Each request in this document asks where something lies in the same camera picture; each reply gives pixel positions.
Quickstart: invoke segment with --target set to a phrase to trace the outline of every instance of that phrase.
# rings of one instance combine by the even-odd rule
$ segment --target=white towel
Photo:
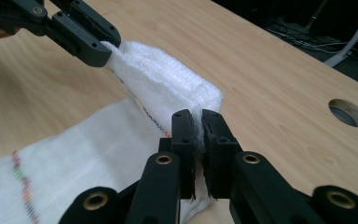
[[[107,66],[140,107],[127,98],[1,158],[0,223],[58,223],[81,192],[98,186],[122,191],[141,177],[159,138],[171,135],[172,113],[190,109],[202,135],[202,108],[219,110],[221,92],[161,50],[133,42],[109,47]],[[202,192],[194,202],[182,201],[182,222],[210,204]]]

